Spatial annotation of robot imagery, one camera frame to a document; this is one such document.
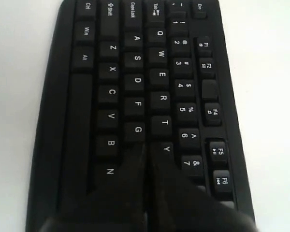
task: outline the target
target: white surface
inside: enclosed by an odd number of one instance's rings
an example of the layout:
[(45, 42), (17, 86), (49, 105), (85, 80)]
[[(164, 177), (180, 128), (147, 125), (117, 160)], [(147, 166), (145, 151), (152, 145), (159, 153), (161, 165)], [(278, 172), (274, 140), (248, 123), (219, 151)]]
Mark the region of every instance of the white surface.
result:
[[(23, 232), (61, 0), (0, 0), (0, 232)], [(290, 0), (220, 0), (257, 225), (290, 232)]]

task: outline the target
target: computer keyboard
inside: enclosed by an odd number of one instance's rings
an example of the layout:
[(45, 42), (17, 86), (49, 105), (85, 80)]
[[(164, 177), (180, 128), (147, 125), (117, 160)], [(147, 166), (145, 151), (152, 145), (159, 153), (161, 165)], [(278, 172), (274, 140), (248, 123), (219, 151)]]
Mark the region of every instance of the computer keyboard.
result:
[(217, 0), (62, 3), (26, 231), (114, 178), (137, 142), (160, 143), (196, 187), (253, 217)]

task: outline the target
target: black keyboard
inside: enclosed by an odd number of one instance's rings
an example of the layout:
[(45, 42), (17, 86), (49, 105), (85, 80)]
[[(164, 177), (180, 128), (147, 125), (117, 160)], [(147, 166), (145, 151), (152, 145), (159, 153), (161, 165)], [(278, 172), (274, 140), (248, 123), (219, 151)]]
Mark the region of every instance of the black keyboard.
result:
[(253, 217), (218, 1), (62, 3), (26, 231), (114, 178), (137, 142), (161, 143), (196, 187)]

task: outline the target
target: space bar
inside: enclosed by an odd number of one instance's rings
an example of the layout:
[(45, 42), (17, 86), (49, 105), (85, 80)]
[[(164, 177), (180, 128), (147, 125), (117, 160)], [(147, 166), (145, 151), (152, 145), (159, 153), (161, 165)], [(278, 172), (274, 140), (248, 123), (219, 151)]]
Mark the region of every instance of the space bar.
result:
[(92, 75), (70, 77), (65, 147), (61, 168), (60, 210), (86, 196)]

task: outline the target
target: white background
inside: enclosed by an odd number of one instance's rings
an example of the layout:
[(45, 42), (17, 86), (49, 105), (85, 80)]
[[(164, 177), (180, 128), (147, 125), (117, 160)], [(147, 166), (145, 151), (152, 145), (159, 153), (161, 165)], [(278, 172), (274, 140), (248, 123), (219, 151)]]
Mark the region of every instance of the white background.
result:
[[(61, 0), (0, 0), (0, 232), (23, 232)], [(220, 0), (257, 225), (290, 232), (290, 0)]]

